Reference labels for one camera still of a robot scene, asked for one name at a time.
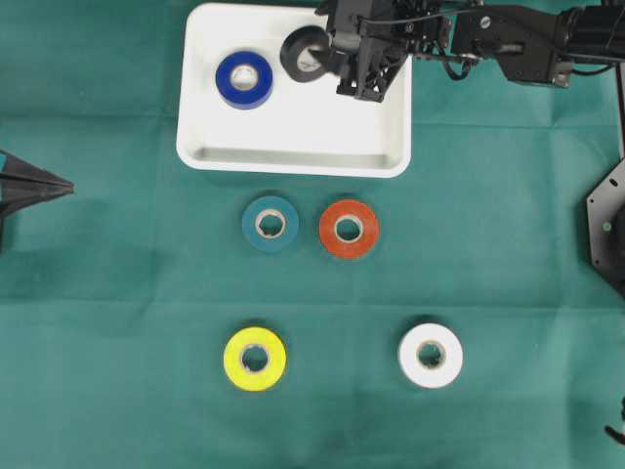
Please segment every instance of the tape roll center hole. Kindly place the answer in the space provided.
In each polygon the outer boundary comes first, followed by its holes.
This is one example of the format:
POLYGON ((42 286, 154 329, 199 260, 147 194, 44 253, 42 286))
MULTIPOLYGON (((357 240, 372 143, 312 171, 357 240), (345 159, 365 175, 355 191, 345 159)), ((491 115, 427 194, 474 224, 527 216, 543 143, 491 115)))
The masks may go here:
POLYGON ((322 51, 321 46, 310 46, 305 48, 297 58, 297 68, 304 73, 312 73, 321 68, 321 63, 314 58, 311 51, 322 51))
POLYGON ((282 236, 286 229, 286 219, 278 210, 266 209, 256 217, 256 232, 265 239, 282 236))
POLYGON ((259 373, 265 369, 270 357, 261 345, 248 346, 241 355, 241 364, 250 373, 259 373))
POLYGON ((344 243, 356 242, 362 237, 362 220, 356 215, 344 215, 336 221, 334 231, 344 243))
POLYGON ((258 71, 250 64, 236 66, 230 73, 230 83, 238 91, 250 91, 258 85, 258 71))
POLYGON ((445 362, 445 349, 437 341, 424 342, 417 349, 417 360, 427 369, 436 369, 445 362))

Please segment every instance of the blue tape roll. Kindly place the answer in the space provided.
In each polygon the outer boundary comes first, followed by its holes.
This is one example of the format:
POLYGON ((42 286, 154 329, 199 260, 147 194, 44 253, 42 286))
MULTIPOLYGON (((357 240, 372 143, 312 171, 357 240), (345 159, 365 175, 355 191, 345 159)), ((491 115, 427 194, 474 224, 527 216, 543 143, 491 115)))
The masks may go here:
POLYGON ((215 80, 226 103, 237 109, 253 109, 269 98, 273 87, 273 72, 262 56, 255 52, 239 51, 230 54, 219 64, 215 80), (232 73, 242 65, 248 65, 256 71, 257 82, 250 89, 237 89, 232 84, 232 73))
POLYGON ((300 217, 288 200, 273 195, 254 200, 243 213, 243 235, 257 249, 278 252, 291 244, 300 229, 300 217), (282 221, 282 230, 276 236, 267 236, 260 229, 265 216, 272 215, 282 221))

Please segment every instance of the yellow tape roll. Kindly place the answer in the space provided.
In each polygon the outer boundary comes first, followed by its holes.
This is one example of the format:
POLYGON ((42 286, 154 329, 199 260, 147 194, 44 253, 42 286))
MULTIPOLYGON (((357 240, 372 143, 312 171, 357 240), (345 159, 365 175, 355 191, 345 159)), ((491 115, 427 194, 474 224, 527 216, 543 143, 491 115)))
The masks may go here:
POLYGON ((284 344, 277 335, 262 327, 239 330, 224 349, 226 375, 245 391, 265 391, 280 379, 285 367, 284 344), (243 364, 243 354, 253 347, 260 347, 267 354, 267 364, 259 371, 252 371, 243 364))

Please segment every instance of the black tape roll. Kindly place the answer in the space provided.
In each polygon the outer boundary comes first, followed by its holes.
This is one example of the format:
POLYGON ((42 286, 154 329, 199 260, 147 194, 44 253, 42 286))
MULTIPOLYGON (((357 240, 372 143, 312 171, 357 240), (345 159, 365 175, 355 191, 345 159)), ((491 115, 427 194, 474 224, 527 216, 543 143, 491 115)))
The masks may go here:
POLYGON ((320 78, 326 73, 323 64, 310 53, 327 51, 330 38, 319 26, 304 26, 293 31, 284 40, 280 49, 280 61, 284 70, 295 81, 306 83, 320 78))

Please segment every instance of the white tape roll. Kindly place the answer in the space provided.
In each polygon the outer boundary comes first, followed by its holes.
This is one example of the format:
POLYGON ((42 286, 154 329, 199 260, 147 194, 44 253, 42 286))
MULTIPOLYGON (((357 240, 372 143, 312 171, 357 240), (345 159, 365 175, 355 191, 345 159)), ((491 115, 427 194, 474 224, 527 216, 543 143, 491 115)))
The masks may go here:
POLYGON ((410 329, 401 339, 397 354, 403 373, 424 388, 446 386, 456 379, 462 369, 460 341, 453 332, 439 324, 421 324, 410 329), (439 359, 434 364, 423 364, 419 359, 427 346, 434 346, 439 351, 439 359))

